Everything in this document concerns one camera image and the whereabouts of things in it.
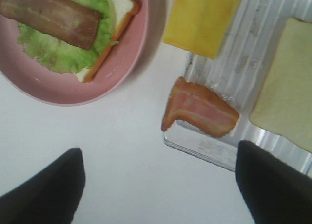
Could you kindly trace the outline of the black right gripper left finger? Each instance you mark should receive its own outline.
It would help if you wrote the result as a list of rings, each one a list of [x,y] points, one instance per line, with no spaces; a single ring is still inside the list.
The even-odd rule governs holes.
[[[70,224],[85,187],[82,151],[71,148],[0,198],[2,224]]]

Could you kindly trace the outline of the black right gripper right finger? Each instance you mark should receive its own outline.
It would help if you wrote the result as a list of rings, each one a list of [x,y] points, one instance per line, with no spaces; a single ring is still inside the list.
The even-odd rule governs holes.
[[[256,224],[310,224],[312,180],[256,144],[238,143],[235,177]]]

